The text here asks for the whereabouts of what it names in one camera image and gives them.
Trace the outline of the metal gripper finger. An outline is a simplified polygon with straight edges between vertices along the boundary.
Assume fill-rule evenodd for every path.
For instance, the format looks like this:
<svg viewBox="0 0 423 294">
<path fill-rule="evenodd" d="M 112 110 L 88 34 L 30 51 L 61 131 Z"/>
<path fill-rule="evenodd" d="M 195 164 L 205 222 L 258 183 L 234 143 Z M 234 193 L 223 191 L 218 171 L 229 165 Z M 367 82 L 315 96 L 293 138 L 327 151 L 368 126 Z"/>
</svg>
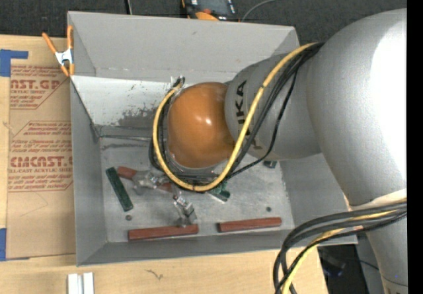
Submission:
<svg viewBox="0 0 423 294">
<path fill-rule="evenodd" d="M 184 217 L 186 224 L 194 224 L 197 220 L 196 212 L 192 203 L 188 202 L 184 205 Z"/>
<path fill-rule="evenodd" d="M 177 225 L 180 227 L 186 226 L 186 214 L 185 214 L 185 200 L 181 196 L 173 196 L 174 206 L 178 212 Z"/>
</svg>

